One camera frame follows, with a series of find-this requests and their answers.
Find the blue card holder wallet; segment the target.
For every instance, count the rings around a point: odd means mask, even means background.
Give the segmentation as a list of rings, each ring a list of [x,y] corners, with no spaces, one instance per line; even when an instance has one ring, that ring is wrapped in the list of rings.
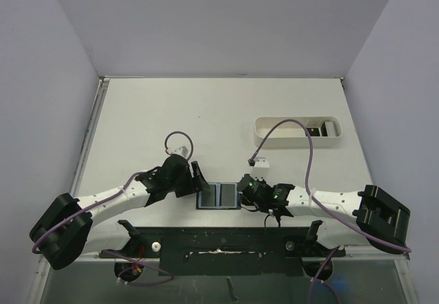
[[[238,200],[238,191],[237,191],[237,183],[209,183],[210,185],[216,185],[216,206],[210,209],[207,208],[201,208],[200,207],[200,193],[201,191],[199,191],[197,193],[196,196],[196,209],[198,210],[237,210],[240,209],[241,206],[239,205],[239,200]],[[221,184],[235,184],[235,188],[236,188],[236,206],[235,207],[221,207],[220,206],[220,186]]]

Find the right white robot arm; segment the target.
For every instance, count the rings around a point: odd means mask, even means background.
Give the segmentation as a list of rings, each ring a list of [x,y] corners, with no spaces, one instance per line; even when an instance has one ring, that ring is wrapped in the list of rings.
[[[344,225],[340,229],[321,225],[305,238],[306,249],[313,255],[336,246],[371,246],[394,255],[409,253],[406,246],[410,210],[376,185],[366,185],[362,191],[313,191],[291,185],[266,182],[244,174],[237,191],[245,204],[253,204],[263,213],[283,217],[313,217],[334,219]]]

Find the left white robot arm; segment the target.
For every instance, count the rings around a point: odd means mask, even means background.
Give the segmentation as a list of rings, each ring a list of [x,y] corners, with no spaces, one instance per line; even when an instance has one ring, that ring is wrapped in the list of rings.
[[[106,220],[148,207],[169,193],[180,198],[207,189],[198,163],[172,154],[161,166],[133,173],[120,187],[92,196],[56,197],[29,233],[32,252],[42,254],[54,270],[67,267],[84,253],[118,250],[133,256],[139,250],[140,233],[126,220],[105,224]]]

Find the black card in tray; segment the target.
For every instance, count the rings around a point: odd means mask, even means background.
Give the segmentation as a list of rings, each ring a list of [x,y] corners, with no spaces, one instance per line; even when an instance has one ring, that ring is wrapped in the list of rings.
[[[320,137],[321,136],[319,128],[307,128],[307,131],[312,137]]]

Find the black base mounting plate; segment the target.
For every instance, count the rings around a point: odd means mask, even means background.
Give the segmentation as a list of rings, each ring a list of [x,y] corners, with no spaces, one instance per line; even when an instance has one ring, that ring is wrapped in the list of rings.
[[[139,227],[119,254],[158,259],[175,276],[303,274],[304,259],[326,257],[316,228],[154,228]]]

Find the white oblong tray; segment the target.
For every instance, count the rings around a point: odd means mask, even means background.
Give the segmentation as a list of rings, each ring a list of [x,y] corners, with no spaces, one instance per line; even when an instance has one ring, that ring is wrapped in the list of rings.
[[[305,117],[260,117],[254,122],[254,142],[256,146],[262,142],[266,134],[284,119],[296,119],[306,128],[319,128],[324,121],[334,121],[337,124],[337,137],[312,137],[314,148],[330,148],[342,138],[342,127],[338,119],[323,116]],[[289,149],[308,148],[309,142],[304,130],[294,122],[286,122],[274,129],[273,133],[263,144],[263,148]]]

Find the aluminium rail left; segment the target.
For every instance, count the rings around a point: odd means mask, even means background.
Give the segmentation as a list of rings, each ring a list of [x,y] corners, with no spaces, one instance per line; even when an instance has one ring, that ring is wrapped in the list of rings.
[[[80,150],[80,156],[78,159],[78,163],[76,166],[76,170],[73,177],[73,182],[69,191],[69,194],[72,197],[75,197],[77,192],[79,191],[80,184],[82,182],[82,176],[84,173],[84,169],[86,166],[86,162],[88,159],[88,154],[90,151],[90,148],[92,146],[93,137],[95,134],[95,130],[97,127],[97,123],[99,121],[99,116],[102,110],[102,106],[104,105],[104,100],[106,97],[106,93],[108,90],[110,78],[109,77],[100,77],[99,78],[99,84],[97,87],[97,92],[95,95],[95,99],[93,102],[93,107],[91,110],[91,115],[88,119],[86,132],[84,135],[84,139],[82,142],[82,147]]]

